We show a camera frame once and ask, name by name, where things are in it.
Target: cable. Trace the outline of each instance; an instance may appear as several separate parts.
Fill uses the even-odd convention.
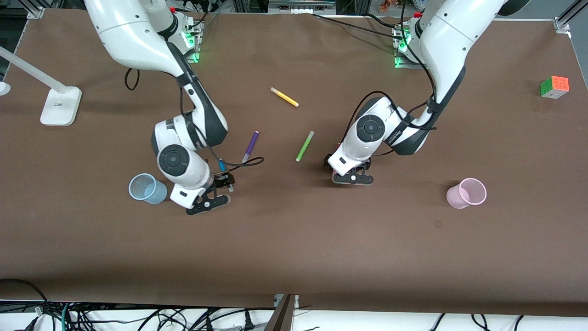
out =
[[[129,74],[131,73],[132,70],[133,70],[133,68],[129,68],[125,74],[125,86],[126,86],[126,89],[129,91],[134,91],[135,88],[137,88],[137,85],[139,85],[139,79],[141,77],[141,71],[139,69],[137,69],[137,80],[135,81],[135,85],[133,87],[130,87],[128,79],[129,79]]]
[[[421,103],[421,104],[420,104],[420,105],[418,105],[418,106],[414,106],[414,107],[412,107],[412,108],[411,108],[411,109],[410,109],[410,110],[407,112],[407,114],[410,114],[411,112],[413,112],[413,111],[415,111],[415,110],[419,109],[420,107],[422,107],[422,106],[424,106],[424,105],[426,105],[426,104],[427,104],[427,102],[425,101],[425,102]]]
[[[33,283],[28,282],[26,280],[22,280],[22,279],[16,279],[16,278],[3,278],[0,279],[0,284],[1,283],[20,283],[20,284],[25,284],[29,287],[32,287],[37,294],[40,295],[40,297],[43,299],[43,301],[45,302],[45,306],[48,309],[48,313],[51,316],[51,320],[53,322],[53,331],[55,331],[55,316],[53,316],[51,313],[53,312],[53,310],[51,309],[51,307],[49,306],[49,300],[47,300],[47,297],[43,294],[43,292],[41,292],[41,290],[39,290],[38,287],[36,287]]]
[[[69,307],[69,305],[70,305],[69,303],[68,303],[68,304],[66,304],[66,305],[64,306],[64,310],[63,310],[63,312],[61,313],[61,331],[66,331],[66,330],[65,330],[65,315],[66,315],[66,314],[67,314],[67,312],[68,312],[68,307]]]
[[[188,116],[184,113],[183,111],[183,91],[182,88],[180,88],[180,113],[182,114],[182,116],[184,117],[184,120],[186,121],[186,123],[190,123],[192,124],[192,126],[194,126],[194,128],[198,131],[198,133],[200,134],[200,136],[202,136],[202,139],[204,139],[204,142],[206,143],[206,146],[208,147],[208,149],[211,151],[212,155],[215,157],[215,159],[220,162],[220,158],[218,156],[216,156],[216,153],[213,151],[211,145],[208,143],[208,141],[206,140],[206,136],[204,136],[204,134],[202,133],[202,131],[200,130],[200,128],[198,127],[198,125],[196,125],[194,122],[192,122],[192,120],[190,120],[188,118]],[[232,166],[235,168],[231,168],[229,169],[229,172],[236,170],[238,168],[241,167],[252,167],[252,166],[257,166],[259,164],[261,164],[264,161],[264,157],[262,156],[258,156],[258,157],[254,157],[251,160],[247,160],[244,163],[230,163],[225,161],[224,159],[222,160],[222,162],[227,165],[227,166]]]
[[[481,327],[484,331],[490,331],[490,329],[488,329],[488,322],[486,321],[486,317],[484,316],[484,314],[480,314],[482,320],[484,321],[484,325],[478,323],[478,321],[476,320],[476,316],[474,314],[470,314],[470,316],[472,317],[472,321],[474,321],[476,325]]]
[[[520,320],[522,320],[523,317],[524,317],[524,315],[521,315],[521,316],[517,317],[516,322],[514,323],[514,331],[517,331],[518,330]]]
[[[368,12],[367,12],[367,13],[365,13],[365,14],[363,14],[362,16],[365,16],[365,17],[371,17],[371,18],[375,19],[375,20],[376,20],[376,22],[378,22],[378,23],[382,24],[382,25],[383,25],[383,26],[385,26],[385,27],[392,28],[392,29],[394,28],[394,25],[393,25],[393,24],[388,24],[388,23],[386,23],[386,22],[382,21],[381,19],[379,19],[378,17],[376,17],[375,15],[372,15],[372,14],[370,14],[370,13],[368,13]]]
[[[149,320],[151,320],[153,317],[155,317],[157,314],[159,314],[163,309],[158,309],[156,311],[154,311],[151,315],[149,315],[144,321],[143,323],[141,323],[141,325],[139,326],[139,328],[137,329],[137,331],[141,331],[141,329],[143,329],[143,327],[147,324],[147,322],[149,322]]]
[[[353,114],[351,115],[351,118],[349,119],[349,123],[347,124],[347,129],[345,129],[345,133],[343,134],[343,138],[341,139],[341,143],[343,143],[343,140],[345,139],[345,137],[347,136],[347,133],[349,132],[349,128],[351,127],[351,123],[353,123],[353,119],[355,118],[355,114],[357,114],[359,107],[361,107],[361,105],[363,104],[363,102],[372,94],[382,94],[383,96],[385,96],[389,101],[390,101],[390,106],[392,107],[392,109],[394,110],[394,112],[396,113],[396,115],[398,116],[398,118],[400,118],[400,120],[402,122],[405,122],[405,119],[407,119],[408,114],[405,117],[402,117],[402,115],[400,114],[400,111],[398,110],[398,107],[396,106],[396,104],[394,103],[394,101],[392,100],[392,98],[390,98],[389,95],[387,95],[385,92],[382,91],[372,91],[370,93],[368,93],[365,97],[363,97],[363,99],[361,101],[359,101],[358,106],[355,108],[355,110],[353,111]],[[410,128],[416,128],[416,129],[420,129],[420,130],[425,130],[425,131],[433,131],[433,130],[437,130],[437,128],[433,127],[433,128],[423,128],[422,126],[419,125],[414,125],[412,123],[407,123],[407,126]]]
[[[197,327],[200,323],[202,323],[204,320],[206,320],[206,318],[210,317],[210,315],[216,313],[219,310],[220,308],[209,308],[202,315],[200,315],[200,317],[194,322],[194,324],[192,324],[188,331],[193,331],[193,329]]]
[[[337,21],[336,19],[332,19],[332,18],[328,18],[328,17],[320,16],[320,15],[317,15],[317,14],[311,14],[311,15],[312,15],[312,16],[316,16],[316,17],[318,17],[318,18],[326,19],[327,21],[331,21],[331,22],[335,22],[335,23],[339,23],[339,24],[347,25],[348,27],[352,27],[352,28],[356,28],[356,29],[364,30],[364,31],[367,31],[367,32],[371,32],[371,33],[374,33],[374,34],[377,34],[377,35],[383,35],[383,36],[390,37],[390,38],[393,38],[393,39],[402,40],[402,39],[401,39],[399,36],[389,35],[389,34],[385,34],[385,33],[382,33],[382,32],[378,32],[378,31],[374,31],[374,30],[370,30],[370,29],[362,28],[362,27],[359,27],[359,26],[357,26],[357,25],[353,25],[353,24],[345,23],[345,22],[342,22],[342,21]]]
[[[221,319],[221,318],[223,318],[223,317],[226,317],[226,316],[229,316],[229,315],[233,315],[233,314],[237,314],[237,313],[242,313],[242,312],[245,312],[245,311],[247,311],[247,310],[248,310],[248,311],[252,311],[252,310],[274,310],[274,308],[251,308],[251,309],[240,309],[240,310],[235,310],[235,311],[232,311],[232,312],[229,312],[229,313],[226,313],[226,314],[222,314],[222,315],[220,315],[220,316],[217,316],[217,317],[215,317],[215,318],[211,319],[211,320],[210,320],[210,322],[212,323],[212,322],[214,322],[214,321],[216,321],[216,320],[218,320],[218,319]],[[205,326],[206,326],[206,325],[203,325],[203,326],[201,326],[201,327],[200,327],[200,328],[198,328],[198,330],[196,330],[196,331],[201,331],[201,330],[202,330],[202,328],[203,328],[203,327],[205,327]]]
[[[219,16],[219,13],[215,13],[215,16],[208,22],[208,24],[206,24],[203,28],[201,32],[204,32],[204,30],[210,25],[212,24],[212,22],[214,22],[214,20]]]
[[[441,315],[439,315],[439,317],[437,318],[437,322],[435,323],[435,325],[433,326],[431,331],[437,330],[437,327],[439,326],[439,323],[441,323],[441,320],[443,319],[443,317],[445,317],[445,313],[442,313]]]
[[[204,15],[202,15],[202,18],[198,22],[196,22],[192,25],[188,25],[188,29],[191,29],[191,28],[197,26],[198,24],[202,23],[207,15],[208,15],[208,12],[204,12]]]
[[[402,5],[402,11],[400,12],[400,31],[402,33],[402,40],[404,41],[406,48],[408,48],[409,52],[412,54],[412,56],[415,57],[416,61],[420,64],[420,66],[425,70],[425,73],[427,74],[427,77],[429,78],[429,82],[431,83],[431,88],[433,89],[433,101],[437,102],[437,94],[435,93],[435,82],[433,81],[433,77],[431,76],[431,73],[429,72],[429,69],[427,69],[427,67],[425,66],[425,64],[419,59],[419,57],[416,56],[415,52],[412,51],[412,49],[410,48],[408,42],[406,42],[406,34],[404,32],[404,11],[406,9],[406,3],[408,1],[405,1],[404,4]]]
[[[92,323],[92,324],[100,324],[100,323],[118,323],[118,324],[129,324],[129,323],[135,323],[141,320],[146,319],[147,317],[144,317],[142,319],[136,319],[136,320],[87,320],[88,323]]]

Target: rubik's cube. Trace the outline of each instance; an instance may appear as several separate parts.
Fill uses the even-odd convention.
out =
[[[570,91],[570,85],[566,77],[551,76],[541,83],[541,96],[543,98],[557,99]]]

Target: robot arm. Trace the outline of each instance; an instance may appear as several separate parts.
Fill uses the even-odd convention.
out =
[[[433,77],[435,97],[429,98],[427,107],[416,119],[410,114],[407,116],[400,107],[394,110],[395,106],[387,98],[368,101],[343,143],[329,158],[330,166],[344,176],[369,159],[382,142],[400,155],[416,153],[462,82],[465,59],[472,45],[505,2],[513,1],[521,3],[520,0],[430,1],[421,19],[413,18],[406,26],[410,27],[411,49],[427,65]],[[382,135],[379,131],[371,134],[371,120],[385,127]]]
[[[116,62],[174,76],[194,103],[195,109],[185,116],[157,123],[151,138],[159,169],[175,183],[171,199],[185,208],[194,207],[195,200],[214,182],[210,168],[195,151],[220,144],[228,126],[183,57],[189,43],[183,32],[185,16],[172,14],[164,0],[84,3],[102,44]]]

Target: green marker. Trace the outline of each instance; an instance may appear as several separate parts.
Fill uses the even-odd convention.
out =
[[[300,160],[302,160],[302,156],[304,155],[304,152],[306,151],[308,144],[310,144],[310,140],[312,139],[313,135],[315,135],[315,132],[311,131],[308,134],[308,137],[306,137],[306,141],[304,142],[304,145],[302,145],[302,148],[300,149],[300,152],[298,153],[298,156],[296,157],[296,162],[300,162]]]

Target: pink plastic cup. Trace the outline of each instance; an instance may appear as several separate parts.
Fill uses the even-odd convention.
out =
[[[475,178],[466,178],[447,191],[447,202],[457,209],[477,206],[486,200],[486,187]]]

